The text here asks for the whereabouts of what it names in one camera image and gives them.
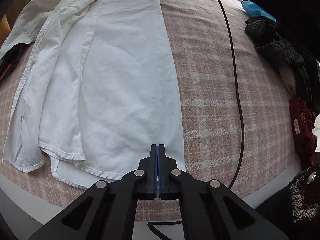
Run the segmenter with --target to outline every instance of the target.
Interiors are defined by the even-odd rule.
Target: white fabric
[[[164,143],[185,169],[179,89],[159,0],[34,0],[0,57],[34,40],[3,161],[35,170],[43,165],[41,148],[55,177],[89,187],[96,176],[121,179],[151,144]]]

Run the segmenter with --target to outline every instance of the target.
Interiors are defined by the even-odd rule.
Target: blue plastic bag
[[[246,14],[250,17],[255,16],[264,16],[267,17],[273,21],[276,21],[276,19],[268,14],[266,11],[264,11],[260,6],[256,5],[255,3],[251,1],[242,2],[242,8],[245,10]]]

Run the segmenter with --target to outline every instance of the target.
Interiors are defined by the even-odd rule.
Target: black cable
[[[236,169],[236,172],[233,176],[233,179],[231,183],[228,186],[228,189],[231,189],[233,186],[234,182],[236,181],[236,178],[238,177],[240,168],[241,168],[241,163],[242,163],[242,158],[243,158],[243,151],[244,151],[244,122],[243,122],[243,115],[242,115],[242,109],[241,109],[241,104],[240,104],[240,97],[239,97],[239,89],[238,89],[238,78],[237,78],[237,68],[236,68],[236,57],[235,57],[235,51],[233,48],[233,42],[232,42],[232,36],[231,36],[231,31],[230,31],[230,26],[228,22],[228,18],[226,15],[226,12],[222,6],[222,3],[220,0],[218,0],[218,3],[221,7],[224,19],[226,21],[227,29],[228,29],[228,34],[229,34],[229,39],[230,39],[230,46],[231,46],[231,54],[232,54],[232,62],[233,62],[233,71],[234,71],[234,76],[235,76],[235,87],[236,87],[236,98],[237,98],[237,103],[238,103],[238,109],[239,109],[239,116],[240,116],[240,125],[241,125],[241,148],[240,148],[240,156],[239,156],[239,161],[238,161],[238,166]],[[158,229],[155,228],[155,225],[163,225],[163,226],[168,226],[168,225],[178,225],[181,224],[182,220],[176,221],[176,222],[149,222],[148,223],[148,228],[156,235],[158,236],[161,240],[172,240],[171,238],[167,237],[165,234],[161,233]]]

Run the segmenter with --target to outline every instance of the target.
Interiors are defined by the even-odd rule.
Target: dark red garment
[[[298,97],[290,100],[289,110],[294,147],[301,160],[301,169],[305,170],[314,164],[313,156],[317,147],[317,137],[312,133],[315,127],[313,115],[306,101]]]

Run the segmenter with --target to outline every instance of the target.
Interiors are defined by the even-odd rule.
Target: silver button
[[[210,186],[211,187],[219,187],[220,186],[220,182],[215,180],[215,179],[213,179],[213,180],[210,181]]]
[[[174,176],[179,176],[179,175],[181,175],[181,173],[182,172],[180,170],[178,170],[178,169],[174,169],[174,170],[171,171],[171,174],[174,175]]]
[[[103,181],[103,180],[99,180],[97,183],[96,183],[96,187],[97,188],[104,188],[106,186],[106,182]]]
[[[142,176],[142,175],[144,174],[144,171],[143,171],[143,170],[136,170],[136,171],[134,172],[134,174],[135,174],[137,177],[140,177],[140,176]]]
[[[311,173],[311,174],[309,175],[307,184],[309,184],[309,183],[311,183],[312,181],[314,181],[315,178],[316,178],[316,176],[317,176],[317,173],[316,173],[315,171],[314,171],[313,173]]]

